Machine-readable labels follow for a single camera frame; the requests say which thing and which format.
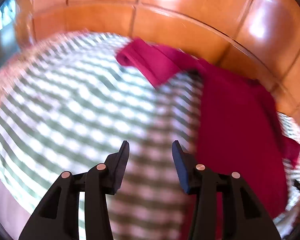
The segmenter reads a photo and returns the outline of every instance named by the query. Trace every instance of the red cloth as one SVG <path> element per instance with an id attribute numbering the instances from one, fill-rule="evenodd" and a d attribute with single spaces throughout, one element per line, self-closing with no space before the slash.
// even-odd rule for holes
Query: red cloth
<path id="1" fill-rule="evenodd" d="M 138 68 L 154 87 L 180 71 L 197 70 L 204 80 L 198 163 L 221 174 L 239 172 L 272 218 L 284 212 L 288 192 L 282 158 L 295 164 L 300 145 L 282 135 L 274 100 L 257 80 L 141 39 L 123 48 L 117 61 Z M 181 239 L 187 239 L 191 213 L 189 209 Z M 221 205 L 217 219 L 217 235 L 221 236 Z"/>

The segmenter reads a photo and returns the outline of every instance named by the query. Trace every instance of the striped bedsheet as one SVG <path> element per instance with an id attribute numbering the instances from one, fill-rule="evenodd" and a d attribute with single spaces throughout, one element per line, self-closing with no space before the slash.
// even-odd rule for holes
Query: striped bedsheet
<path id="1" fill-rule="evenodd" d="M 115 60 L 127 42 L 109 33 L 72 35 L 20 70 L 0 105 L 0 178 L 32 213 L 62 171 L 86 172 L 127 140 L 122 187 L 107 199 L 114 238 L 176 239 L 186 199 L 171 144 L 177 139 L 194 152 L 202 83 L 181 73 L 154 89 Z M 300 141 L 293 119 L 279 117 L 287 136 Z M 288 182 L 300 179 L 300 167 L 284 163 Z M 298 199 L 290 191 L 290 200 Z M 84 194 L 79 233 L 85 239 Z"/>

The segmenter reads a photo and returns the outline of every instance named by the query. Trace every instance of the orange wooden wall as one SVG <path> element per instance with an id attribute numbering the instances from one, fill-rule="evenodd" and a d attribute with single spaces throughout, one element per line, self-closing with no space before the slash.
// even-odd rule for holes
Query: orange wooden wall
<path id="1" fill-rule="evenodd" d="M 35 37 L 87 28 L 164 43 L 257 78 L 300 123 L 294 0 L 34 0 Z"/>

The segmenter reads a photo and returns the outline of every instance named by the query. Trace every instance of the window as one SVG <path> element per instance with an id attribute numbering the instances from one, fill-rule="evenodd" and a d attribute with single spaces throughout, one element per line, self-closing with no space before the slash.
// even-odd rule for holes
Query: window
<path id="1" fill-rule="evenodd" d="M 0 30 L 16 17 L 16 0 L 5 0 L 0 7 Z"/>

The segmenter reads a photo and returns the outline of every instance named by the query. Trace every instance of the round rivet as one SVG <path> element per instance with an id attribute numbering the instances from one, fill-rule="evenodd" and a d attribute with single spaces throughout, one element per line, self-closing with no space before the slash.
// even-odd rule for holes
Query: round rivet
<path id="1" fill-rule="evenodd" d="M 238 173 L 238 172 L 232 172 L 231 173 L 231 176 L 233 177 L 233 178 L 235 178 L 235 179 L 238 179 L 238 178 L 240 178 L 240 173 Z"/>
<path id="2" fill-rule="evenodd" d="M 97 165 L 97 170 L 98 171 L 103 171 L 106 168 L 106 165 L 104 163 L 100 163 Z"/>
<path id="3" fill-rule="evenodd" d="M 198 170 L 198 171 L 204 171 L 206 166 L 204 166 L 203 164 L 197 164 L 195 166 L 195 168 Z"/>
<path id="4" fill-rule="evenodd" d="M 70 176 L 70 172 L 69 171 L 65 171 L 61 174 L 61 178 L 66 179 Z"/>

